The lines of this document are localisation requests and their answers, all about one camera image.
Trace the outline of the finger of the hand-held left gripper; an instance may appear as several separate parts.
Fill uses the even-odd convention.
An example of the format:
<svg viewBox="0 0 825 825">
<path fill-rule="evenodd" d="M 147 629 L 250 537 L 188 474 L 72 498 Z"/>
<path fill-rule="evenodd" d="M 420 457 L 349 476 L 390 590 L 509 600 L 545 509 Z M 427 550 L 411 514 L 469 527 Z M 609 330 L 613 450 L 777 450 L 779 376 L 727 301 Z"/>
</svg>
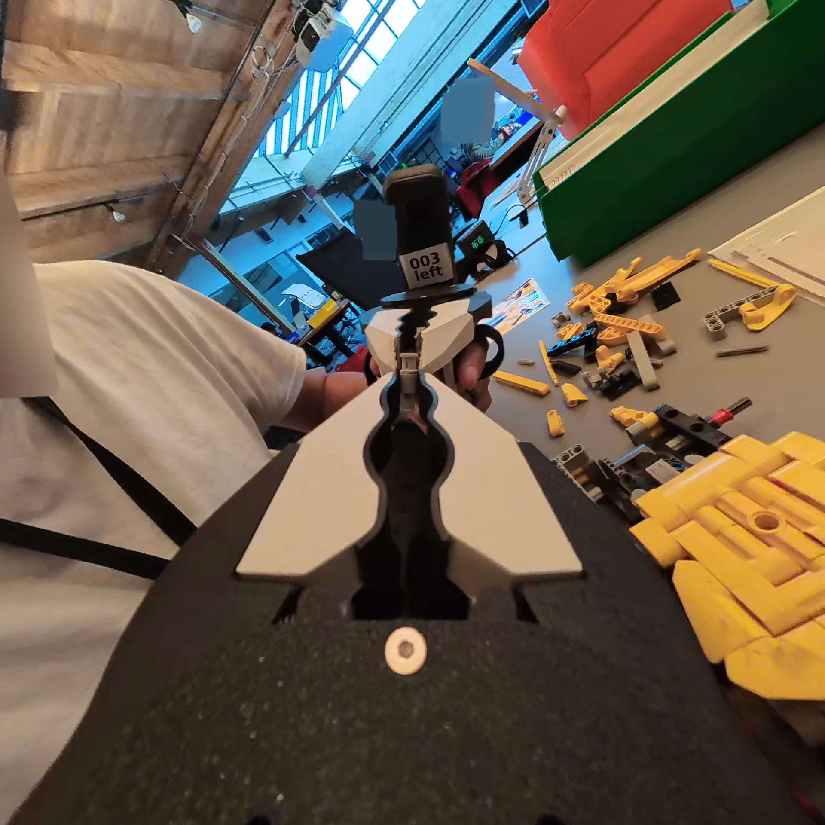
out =
<svg viewBox="0 0 825 825">
<path fill-rule="evenodd" d="M 434 313 L 418 331 L 418 370 L 434 375 L 452 361 L 474 339 L 470 302 L 446 302 L 431 308 Z"/>
<path fill-rule="evenodd" d="M 365 358 L 365 377 L 398 375 L 398 329 L 409 308 L 375 308 L 364 314 L 364 335 L 369 358 Z"/>
</svg>

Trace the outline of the yellow black brick car model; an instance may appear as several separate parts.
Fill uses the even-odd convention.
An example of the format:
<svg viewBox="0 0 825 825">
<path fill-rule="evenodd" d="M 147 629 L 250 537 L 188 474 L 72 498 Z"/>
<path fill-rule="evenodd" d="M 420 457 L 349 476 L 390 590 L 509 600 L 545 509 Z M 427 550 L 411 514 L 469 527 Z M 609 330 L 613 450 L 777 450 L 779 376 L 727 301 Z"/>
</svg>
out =
<svg viewBox="0 0 825 825">
<path fill-rule="evenodd" d="M 767 700 L 824 699 L 824 445 L 791 431 L 763 442 L 669 404 L 615 407 L 633 448 L 553 462 L 611 507 L 672 585 L 706 659 Z"/>
</svg>

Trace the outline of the person's left forearm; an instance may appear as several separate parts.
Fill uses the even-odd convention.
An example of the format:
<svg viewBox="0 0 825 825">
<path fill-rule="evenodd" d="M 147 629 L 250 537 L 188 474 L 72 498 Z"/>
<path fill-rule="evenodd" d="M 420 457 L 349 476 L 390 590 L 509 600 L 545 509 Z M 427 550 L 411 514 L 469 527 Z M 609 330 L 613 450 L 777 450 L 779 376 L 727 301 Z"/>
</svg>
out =
<svg viewBox="0 0 825 825">
<path fill-rule="evenodd" d="M 277 424 L 302 433 L 310 432 L 364 392 L 367 386 L 366 377 L 356 372 L 306 370 L 294 404 Z"/>
</svg>

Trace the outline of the grey desk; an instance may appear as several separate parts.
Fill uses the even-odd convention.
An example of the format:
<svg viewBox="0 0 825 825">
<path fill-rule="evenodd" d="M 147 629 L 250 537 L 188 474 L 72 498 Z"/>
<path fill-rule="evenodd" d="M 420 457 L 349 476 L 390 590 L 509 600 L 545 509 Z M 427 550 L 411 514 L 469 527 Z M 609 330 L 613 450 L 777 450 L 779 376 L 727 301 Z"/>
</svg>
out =
<svg viewBox="0 0 825 825">
<path fill-rule="evenodd" d="M 556 259 L 537 210 L 531 211 L 525 228 L 513 222 L 507 244 L 520 256 L 490 275 L 482 288 L 497 304 L 533 278 L 551 305 L 505 334 L 503 369 L 546 380 L 539 343 L 555 340 L 552 316 L 566 308 L 574 284 L 600 285 L 635 257 L 649 266 L 669 255 L 682 257 L 695 248 L 707 253 L 823 186 L 823 161 L 820 125 L 585 270 L 574 259 Z M 534 397 L 492 382 L 490 417 L 549 458 L 580 444 L 594 458 L 612 459 L 631 448 L 624 430 L 610 418 L 614 406 L 651 411 L 668 403 L 685 413 L 706 416 L 749 397 L 752 407 L 725 428 L 730 435 L 770 442 L 790 431 L 801 431 L 822 440 L 823 308 L 799 297 L 766 330 L 750 333 L 735 321 L 727 326 L 727 338 L 716 342 L 702 325 L 703 314 L 748 294 L 750 285 L 718 272 L 705 257 L 675 274 L 673 282 L 678 303 L 658 313 L 649 298 L 644 298 L 630 311 L 632 317 L 649 315 L 663 324 L 677 348 L 657 371 L 658 390 L 636 387 L 613 403 L 597 395 L 582 407 L 567 409 L 558 389 L 546 397 Z M 714 355 L 725 347 L 758 344 L 769 345 L 770 350 L 728 358 Z M 565 434 L 560 438 L 548 432 L 546 413 L 550 409 L 562 418 Z"/>
</svg>

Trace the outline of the person's left hand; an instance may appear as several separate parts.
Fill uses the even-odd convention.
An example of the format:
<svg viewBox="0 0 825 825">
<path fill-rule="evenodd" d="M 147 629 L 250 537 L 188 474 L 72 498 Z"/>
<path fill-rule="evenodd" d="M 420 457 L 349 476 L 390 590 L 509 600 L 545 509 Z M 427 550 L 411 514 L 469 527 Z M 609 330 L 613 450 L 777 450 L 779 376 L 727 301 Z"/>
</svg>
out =
<svg viewBox="0 0 825 825">
<path fill-rule="evenodd" d="M 481 413 L 486 413 L 492 403 L 489 391 L 490 379 L 481 378 L 487 361 L 488 349 L 487 340 L 473 341 L 453 359 L 456 392 Z"/>
</svg>

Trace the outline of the red chair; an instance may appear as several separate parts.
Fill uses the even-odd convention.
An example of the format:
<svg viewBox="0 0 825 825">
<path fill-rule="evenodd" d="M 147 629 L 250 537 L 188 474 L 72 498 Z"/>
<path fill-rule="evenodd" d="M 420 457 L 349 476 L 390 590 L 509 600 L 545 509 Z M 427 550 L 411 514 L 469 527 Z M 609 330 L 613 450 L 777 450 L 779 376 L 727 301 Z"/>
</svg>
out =
<svg viewBox="0 0 825 825">
<path fill-rule="evenodd" d="M 456 197 L 466 220 L 479 217 L 485 199 L 501 184 L 502 179 L 491 164 L 491 159 L 474 162 L 462 173 Z"/>
</svg>

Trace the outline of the black device green lights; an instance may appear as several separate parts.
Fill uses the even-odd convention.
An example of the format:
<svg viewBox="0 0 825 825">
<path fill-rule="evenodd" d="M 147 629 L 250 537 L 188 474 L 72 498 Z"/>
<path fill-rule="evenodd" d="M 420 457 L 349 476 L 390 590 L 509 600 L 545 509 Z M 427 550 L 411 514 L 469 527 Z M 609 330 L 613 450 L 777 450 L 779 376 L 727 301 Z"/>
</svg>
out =
<svg viewBox="0 0 825 825">
<path fill-rule="evenodd" d="M 480 220 L 463 232 L 456 242 L 458 283 L 478 282 L 508 266 L 516 254 L 497 238 L 487 222 Z"/>
</svg>

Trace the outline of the colourful leaflet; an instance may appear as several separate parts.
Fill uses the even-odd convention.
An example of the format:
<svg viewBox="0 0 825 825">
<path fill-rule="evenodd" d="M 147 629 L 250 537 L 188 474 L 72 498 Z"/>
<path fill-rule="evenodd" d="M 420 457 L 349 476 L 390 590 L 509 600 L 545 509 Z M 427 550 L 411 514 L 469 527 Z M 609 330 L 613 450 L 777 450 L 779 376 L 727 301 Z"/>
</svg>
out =
<svg viewBox="0 0 825 825">
<path fill-rule="evenodd" d="M 530 278 L 497 304 L 484 323 L 504 335 L 550 305 L 537 280 Z"/>
</svg>

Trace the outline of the wooden document stand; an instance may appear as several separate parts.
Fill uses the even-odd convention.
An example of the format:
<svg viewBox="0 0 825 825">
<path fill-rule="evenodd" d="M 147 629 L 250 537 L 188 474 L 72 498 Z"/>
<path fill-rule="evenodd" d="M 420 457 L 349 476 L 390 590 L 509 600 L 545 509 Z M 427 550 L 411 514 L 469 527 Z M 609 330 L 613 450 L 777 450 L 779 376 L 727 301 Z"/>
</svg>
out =
<svg viewBox="0 0 825 825">
<path fill-rule="evenodd" d="M 528 92 L 519 89 L 473 58 L 468 59 L 467 65 L 475 76 L 490 78 L 496 93 L 507 98 L 532 117 L 531 123 L 521 129 L 515 139 L 508 140 L 506 144 L 503 144 L 498 154 L 490 159 L 490 163 L 486 167 L 491 174 L 494 173 L 500 179 L 503 179 L 506 174 L 505 169 L 513 168 L 515 160 L 524 155 L 525 147 L 527 145 L 531 147 L 531 154 L 521 167 L 521 176 L 516 183 L 509 185 L 509 188 L 498 201 L 495 201 L 495 205 L 497 205 L 504 197 L 515 192 L 522 207 L 529 211 L 536 201 L 533 175 L 543 166 L 550 146 L 560 127 L 564 124 L 568 112 L 567 108 L 560 106 L 556 110 L 550 109 Z"/>
</svg>

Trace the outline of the skylight window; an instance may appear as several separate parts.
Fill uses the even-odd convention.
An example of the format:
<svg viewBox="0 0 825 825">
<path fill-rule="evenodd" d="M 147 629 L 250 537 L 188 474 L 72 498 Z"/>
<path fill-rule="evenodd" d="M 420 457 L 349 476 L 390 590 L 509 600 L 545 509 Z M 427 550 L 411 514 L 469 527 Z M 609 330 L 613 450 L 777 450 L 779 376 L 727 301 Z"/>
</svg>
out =
<svg viewBox="0 0 825 825">
<path fill-rule="evenodd" d="M 335 2 L 333 6 L 353 30 L 352 37 L 333 67 L 300 75 L 253 158 L 281 156 L 289 147 L 318 149 L 424 5 L 424 1 Z"/>
</svg>

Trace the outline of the red box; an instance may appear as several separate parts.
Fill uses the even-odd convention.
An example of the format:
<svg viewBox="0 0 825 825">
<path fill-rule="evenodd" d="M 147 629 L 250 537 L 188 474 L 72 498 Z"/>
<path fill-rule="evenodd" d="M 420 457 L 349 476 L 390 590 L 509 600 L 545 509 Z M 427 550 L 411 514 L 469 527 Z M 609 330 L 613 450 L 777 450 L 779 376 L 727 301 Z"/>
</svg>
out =
<svg viewBox="0 0 825 825">
<path fill-rule="evenodd" d="M 733 11 L 727 1 L 550 1 L 518 63 L 568 141 Z"/>
</svg>

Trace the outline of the grey angled beam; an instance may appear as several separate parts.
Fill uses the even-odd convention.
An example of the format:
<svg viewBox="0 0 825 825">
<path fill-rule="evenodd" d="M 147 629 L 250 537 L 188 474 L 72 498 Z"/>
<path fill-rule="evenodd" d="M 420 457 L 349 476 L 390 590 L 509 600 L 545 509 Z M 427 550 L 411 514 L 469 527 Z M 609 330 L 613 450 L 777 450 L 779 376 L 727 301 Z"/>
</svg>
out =
<svg viewBox="0 0 825 825">
<path fill-rule="evenodd" d="M 750 321 L 753 313 L 759 313 L 764 306 L 767 306 L 773 300 L 775 292 L 775 288 L 760 290 L 703 315 L 702 320 L 708 335 L 716 342 L 724 340 L 727 337 L 726 325 L 728 322 L 736 318 L 740 318 L 743 322 Z"/>
</svg>

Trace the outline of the long yellow rod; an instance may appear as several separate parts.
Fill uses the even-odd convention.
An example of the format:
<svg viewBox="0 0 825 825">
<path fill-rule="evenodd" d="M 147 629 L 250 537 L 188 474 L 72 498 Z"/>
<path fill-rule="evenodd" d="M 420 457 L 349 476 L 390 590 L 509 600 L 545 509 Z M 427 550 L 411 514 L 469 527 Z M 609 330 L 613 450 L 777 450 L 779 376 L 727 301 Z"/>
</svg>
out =
<svg viewBox="0 0 825 825">
<path fill-rule="evenodd" d="M 778 282 L 768 279 L 764 275 L 749 272 L 741 267 L 737 267 L 718 259 L 710 258 L 707 263 L 719 272 L 723 272 L 737 278 L 740 281 L 757 286 L 760 290 L 768 290 L 779 286 Z"/>
</svg>

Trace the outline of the yellow curved panel piece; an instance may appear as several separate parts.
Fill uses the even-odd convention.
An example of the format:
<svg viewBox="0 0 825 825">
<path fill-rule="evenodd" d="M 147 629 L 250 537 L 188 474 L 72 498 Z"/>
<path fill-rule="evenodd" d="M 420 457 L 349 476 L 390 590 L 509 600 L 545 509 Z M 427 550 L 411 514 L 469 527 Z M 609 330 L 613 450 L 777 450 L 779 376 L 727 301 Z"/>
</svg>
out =
<svg viewBox="0 0 825 825">
<path fill-rule="evenodd" d="M 765 330 L 784 314 L 798 294 L 791 284 L 778 284 L 753 294 L 738 308 L 743 325 L 752 333 Z"/>
</svg>

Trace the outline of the open instruction booklet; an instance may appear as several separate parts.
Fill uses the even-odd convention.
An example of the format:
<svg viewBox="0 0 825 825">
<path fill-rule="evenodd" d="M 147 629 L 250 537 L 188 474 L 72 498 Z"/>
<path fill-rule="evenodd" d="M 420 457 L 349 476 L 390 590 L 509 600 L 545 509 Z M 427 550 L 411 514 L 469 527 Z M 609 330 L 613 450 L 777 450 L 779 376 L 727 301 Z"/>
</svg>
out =
<svg viewBox="0 0 825 825">
<path fill-rule="evenodd" d="M 824 188 L 710 251 L 719 261 L 796 286 L 824 305 Z"/>
</svg>

